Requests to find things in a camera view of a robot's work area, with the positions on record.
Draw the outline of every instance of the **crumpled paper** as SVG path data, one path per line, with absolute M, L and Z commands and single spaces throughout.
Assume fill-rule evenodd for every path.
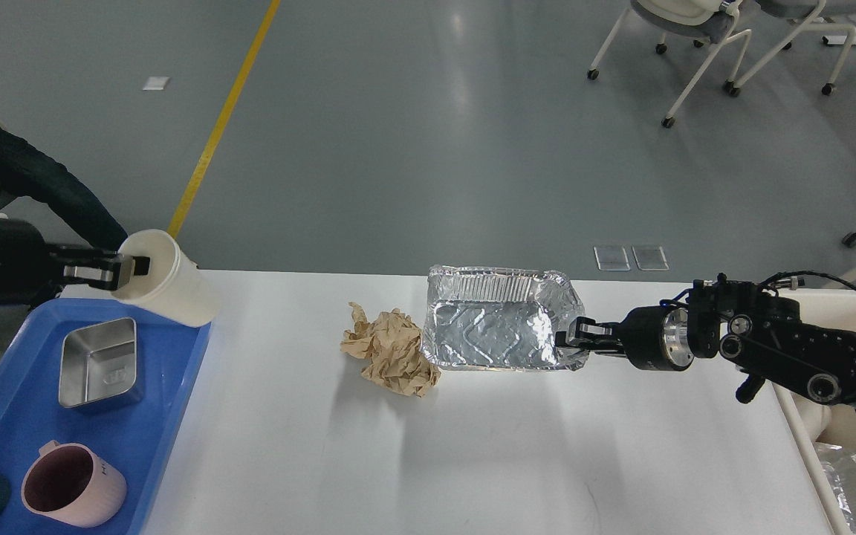
M 349 305 L 354 330 L 346 331 L 339 349 L 354 358 L 371 360 L 361 373 L 365 379 L 403 396 L 425 396 L 438 383 L 441 370 L 421 353 L 421 329 L 411 316 L 396 308 L 369 322 L 356 302 Z

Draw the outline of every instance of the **leg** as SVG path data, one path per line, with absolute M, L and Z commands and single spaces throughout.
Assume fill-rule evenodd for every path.
M 854 45 L 856 26 L 853 24 L 815 24 L 809 30 L 835 30 L 843 31 L 846 34 L 845 42 L 841 47 L 841 55 L 839 55 L 837 63 L 834 64 L 830 78 L 828 78 L 828 85 L 833 88 L 834 82 L 838 79 L 838 74 L 841 74 L 843 62 L 847 59 L 847 54 L 850 54 L 850 48 Z
M 623 14 L 619 15 L 619 18 L 616 19 L 616 23 L 612 25 L 612 30 L 609 31 L 609 35 L 607 35 L 606 41 L 603 41 L 602 47 L 600 47 L 600 51 L 597 52 L 597 57 L 594 58 L 592 64 L 590 64 L 590 71 L 596 71 L 597 67 L 600 65 L 600 61 L 603 59 L 603 55 L 606 53 L 607 48 L 609 48 L 609 43 L 612 43 L 614 37 L 616 37 L 616 33 L 619 31 L 619 27 L 622 26 L 623 21 L 626 20 L 626 17 L 629 16 L 629 7 L 623 10 Z
M 728 75 L 726 82 L 735 82 L 735 76 L 738 74 L 738 68 L 742 66 L 742 60 L 745 58 L 745 51 L 748 48 L 748 42 L 751 41 L 751 29 L 742 30 L 726 40 L 726 44 L 734 40 L 742 40 L 742 49 L 738 52 L 738 58 L 735 60 L 735 65 L 731 68 L 731 74 Z
M 709 65 L 713 63 L 713 59 L 716 58 L 716 54 L 719 54 L 719 51 L 722 50 L 723 43 L 717 45 L 711 45 L 709 47 L 709 55 L 706 56 L 706 61 L 702 62 L 699 70 L 695 72 L 692 80 L 689 81 L 689 84 L 686 84 L 686 88 L 683 89 L 682 94 L 679 95 L 679 98 L 676 99 L 675 104 L 672 105 L 672 108 L 669 108 L 669 111 L 666 112 L 666 117 L 663 119 L 662 125 L 666 126 L 666 128 L 672 128 L 672 123 L 675 122 L 675 113 L 679 110 L 679 106 L 682 106 L 682 103 L 686 101 L 686 97 L 689 96 L 689 93 L 696 86 L 696 83 L 699 81 L 699 78 L 702 77 L 702 74 L 709 68 Z
M 771 47 L 771 50 L 765 52 L 765 55 L 762 56 L 758 63 L 752 65 L 750 70 L 746 71 L 746 74 L 743 74 L 741 78 L 735 81 L 735 84 L 732 88 L 730 88 L 730 94 L 733 92 L 733 89 L 741 88 L 746 84 L 748 80 L 751 79 L 752 76 L 756 74 L 756 72 L 761 71 L 761 68 L 765 67 L 768 62 L 771 61 L 771 58 L 775 57 L 775 54 L 778 54 L 778 51 L 781 51 L 788 43 L 791 43 L 791 40 L 794 39 L 795 35 L 802 33 L 805 30 L 805 27 L 811 24 L 811 21 L 818 18 L 818 15 L 821 13 L 821 10 L 825 9 L 826 0 L 818 0 L 818 5 L 815 6 L 814 10 L 805 17 L 804 20 L 801 21 L 801 24 L 798 24 L 793 30 L 789 31 L 788 35 L 785 35 L 785 38 L 781 41 L 778 41 L 774 47 Z
M 668 50 L 669 47 L 666 46 L 666 33 L 663 31 L 663 34 L 659 36 L 659 43 L 656 44 L 656 54 L 662 55 Z
M 98 197 L 65 166 L 1 129 L 0 180 L 6 192 L 48 204 L 93 247 L 117 250 L 128 237 Z

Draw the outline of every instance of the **white table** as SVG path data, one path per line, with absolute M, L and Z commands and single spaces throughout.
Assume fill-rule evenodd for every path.
M 443 372 L 405 398 L 339 341 L 348 301 L 421 325 L 424 277 L 205 276 L 224 310 L 146 533 L 831 533 L 771 389 L 737 403 L 721 358 Z M 574 287 L 618 321 L 686 285 Z

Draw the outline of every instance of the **white cup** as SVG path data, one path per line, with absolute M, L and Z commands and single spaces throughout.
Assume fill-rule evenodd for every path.
M 170 234 L 141 230 L 121 244 L 119 253 L 149 257 L 150 271 L 112 291 L 118 301 L 189 326 L 208 324 L 217 316 L 217 290 L 204 280 Z

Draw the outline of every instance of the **white chair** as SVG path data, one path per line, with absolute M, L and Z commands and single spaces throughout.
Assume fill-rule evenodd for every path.
M 736 40 L 742 40 L 742 50 L 735 60 L 735 65 L 731 74 L 728 75 L 727 83 L 734 81 L 735 75 L 738 74 L 738 68 L 742 64 L 742 58 L 745 56 L 748 40 L 751 38 L 751 30 L 736 31 L 739 23 L 739 5 L 743 0 L 721 1 L 721 0 L 629 0 L 629 6 L 619 19 L 616 20 L 614 27 L 609 31 L 606 41 L 603 42 L 600 51 L 597 52 L 597 57 L 590 65 L 590 71 L 587 72 L 587 78 L 590 80 L 597 79 L 599 76 L 599 64 L 606 53 L 609 44 L 616 37 L 619 28 L 623 21 L 630 13 L 636 13 L 647 22 L 665 31 L 659 39 L 659 44 L 655 47 L 656 54 L 665 54 L 666 52 L 666 34 L 674 33 L 683 37 L 689 37 L 695 40 L 696 45 L 702 43 L 710 43 L 709 54 L 702 62 L 701 67 L 693 75 L 692 80 L 683 89 L 682 94 L 676 99 L 675 104 L 662 120 L 662 126 L 672 128 L 675 125 L 675 113 L 679 110 L 679 106 L 686 100 L 689 93 L 696 86 L 703 72 L 709 68 L 716 58 L 716 54 L 722 50 L 724 45 Z
M 768 51 L 758 62 L 746 71 L 742 77 L 733 82 L 726 82 L 724 89 L 726 92 L 736 97 L 742 91 L 743 85 L 746 84 L 756 72 L 765 67 L 765 64 L 771 61 L 779 51 L 788 50 L 791 48 L 791 40 L 802 31 L 839 31 L 846 34 L 845 42 L 841 54 L 838 57 L 837 63 L 831 70 L 831 75 L 828 82 L 821 88 L 822 94 L 830 95 L 834 91 L 835 82 L 838 79 L 838 74 L 841 74 L 841 68 L 845 64 L 847 54 L 854 44 L 856 37 L 856 27 L 853 24 L 835 23 L 831 18 L 835 16 L 846 16 L 856 14 L 856 0 L 755 0 L 765 13 L 770 14 L 775 18 L 787 19 L 794 24 L 794 28 L 789 31 L 788 35 L 771 50 Z M 823 38 L 825 44 L 828 44 L 828 38 Z

